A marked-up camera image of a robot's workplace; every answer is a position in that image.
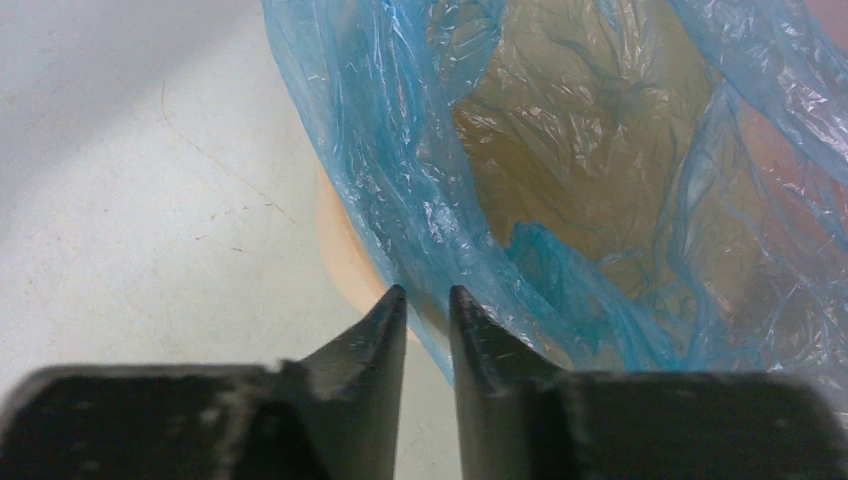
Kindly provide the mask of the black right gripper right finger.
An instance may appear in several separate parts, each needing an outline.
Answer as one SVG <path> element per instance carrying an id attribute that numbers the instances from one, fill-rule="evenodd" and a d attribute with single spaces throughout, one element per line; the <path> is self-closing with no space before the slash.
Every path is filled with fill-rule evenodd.
<path id="1" fill-rule="evenodd" d="M 843 479 L 847 436 L 786 375 L 564 370 L 450 291 L 466 479 Z"/>

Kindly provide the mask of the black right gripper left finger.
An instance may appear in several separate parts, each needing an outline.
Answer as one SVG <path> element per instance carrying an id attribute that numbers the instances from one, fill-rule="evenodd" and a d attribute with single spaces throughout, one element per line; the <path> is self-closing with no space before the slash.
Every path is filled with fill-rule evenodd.
<path id="1" fill-rule="evenodd" d="M 390 479 L 407 302 L 300 360 L 59 365 L 1 407 L 5 479 Z"/>

